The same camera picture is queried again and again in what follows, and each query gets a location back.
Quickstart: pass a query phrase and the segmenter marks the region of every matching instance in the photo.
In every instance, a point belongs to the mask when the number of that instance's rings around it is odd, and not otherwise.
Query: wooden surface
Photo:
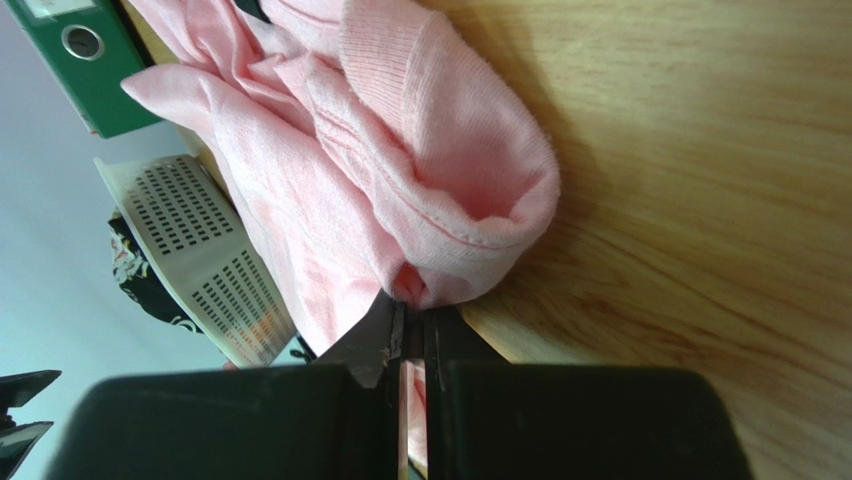
[[[852,2],[423,3],[562,164],[470,324],[514,361],[698,370],[758,478],[852,478]]]

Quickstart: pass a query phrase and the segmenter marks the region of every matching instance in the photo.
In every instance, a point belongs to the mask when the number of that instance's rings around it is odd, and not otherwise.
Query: black plastic part
[[[257,18],[264,23],[271,23],[269,21],[269,17],[267,17],[266,14],[263,13],[263,9],[260,8],[260,0],[234,0],[234,4],[237,8],[248,13],[252,17]]]
[[[58,370],[42,370],[0,377],[0,414],[7,408],[23,407],[61,374]]]
[[[78,407],[47,478],[396,478],[387,400],[336,365],[111,380]]]
[[[491,345],[482,339],[458,309],[444,307],[417,314],[423,325],[423,361],[426,367],[427,456],[430,480],[455,478],[452,418],[447,415],[450,385],[449,368],[453,362],[491,362],[509,366]]]
[[[12,478],[53,422],[36,422],[0,431],[0,480]]]
[[[366,315],[323,353],[315,365],[346,365],[364,388],[374,388],[391,358],[395,313],[405,305],[380,291]]]
[[[449,376],[454,479],[752,478],[724,406],[697,374],[456,364]]]

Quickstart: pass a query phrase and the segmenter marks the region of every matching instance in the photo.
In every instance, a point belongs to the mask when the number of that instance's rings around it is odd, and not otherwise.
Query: pink knit fabric
[[[296,326],[322,353],[380,288],[482,295],[550,222],[556,162],[520,100],[409,0],[132,0],[181,65],[122,84],[213,151]],[[422,372],[411,455],[425,461]]]

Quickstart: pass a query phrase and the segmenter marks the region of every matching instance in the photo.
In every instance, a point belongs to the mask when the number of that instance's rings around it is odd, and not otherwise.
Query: folded cloth
[[[408,0],[131,0],[181,65],[123,82],[212,150],[249,238],[321,354],[383,288],[482,295],[546,229],[552,149],[440,13]],[[425,463],[422,372],[410,454]]]

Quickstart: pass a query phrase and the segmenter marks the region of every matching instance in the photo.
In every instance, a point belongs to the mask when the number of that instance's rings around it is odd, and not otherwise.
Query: perforated plastic
[[[198,162],[95,164],[175,301],[235,365],[269,365],[296,329],[239,217]]]

